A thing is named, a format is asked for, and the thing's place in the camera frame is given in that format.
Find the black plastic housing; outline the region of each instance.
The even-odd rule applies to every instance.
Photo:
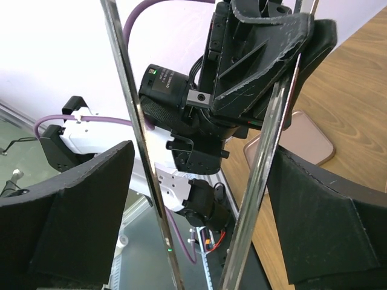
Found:
[[[159,104],[183,108],[188,94],[188,76],[158,65],[149,65],[138,92]]]

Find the black bracket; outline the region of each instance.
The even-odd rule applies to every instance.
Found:
[[[190,172],[199,175],[216,174],[220,170],[222,158],[228,158],[230,153],[223,150],[224,141],[217,138],[203,138],[199,134],[182,136],[171,133],[175,139],[166,143],[166,148],[172,151],[175,165],[180,172]]]

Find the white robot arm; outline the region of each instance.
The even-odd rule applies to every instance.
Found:
[[[119,142],[135,140],[133,129],[130,126],[107,122],[82,121],[84,116],[99,116],[102,113],[90,111],[87,107],[81,107],[72,113],[76,119],[67,120],[60,135],[60,139],[75,154],[86,155],[90,153],[102,153]],[[156,127],[155,130],[147,132],[152,143],[149,145],[150,155],[155,163],[158,180],[165,206],[172,211],[183,209],[183,201],[188,199],[191,185],[186,177],[173,174],[176,172],[172,160],[171,151],[165,148],[171,136],[168,131]],[[138,154],[137,144],[135,147],[135,162],[131,177],[130,189],[150,197],[144,169]]]
[[[90,110],[82,97],[71,97],[62,112],[65,115],[48,116],[44,120],[67,119],[63,125],[49,125],[41,136],[37,136],[48,163],[60,172],[84,163],[122,141],[135,140],[128,120],[116,119],[119,123],[112,123],[112,118],[102,117],[102,112]],[[216,198],[219,187],[216,186],[215,190],[208,182],[196,179],[197,175],[176,169],[171,151],[166,149],[167,142],[171,140],[168,131],[156,127],[146,133],[151,141],[148,144],[149,156],[157,171],[164,205],[184,216],[194,227],[205,226],[215,231],[224,228],[230,212]],[[129,188],[146,196],[151,203],[151,193],[135,142],[134,149]]]

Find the white wall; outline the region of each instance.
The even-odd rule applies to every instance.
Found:
[[[140,0],[117,0],[124,22]],[[284,0],[293,6],[295,0]],[[342,42],[387,0],[320,0],[317,18],[335,19]],[[136,22],[129,54],[137,86],[149,63],[188,73],[203,53],[210,4],[157,4]],[[98,0],[2,1],[0,102],[37,119],[72,95],[102,115],[128,117]]]

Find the metal screw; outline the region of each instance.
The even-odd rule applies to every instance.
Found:
[[[206,99],[206,96],[203,94],[198,94],[198,100],[203,102]]]
[[[239,60],[239,58],[237,58],[236,56],[233,56],[233,57],[231,58],[231,63],[234,64],[234,63],[236,63],[238,60]]]

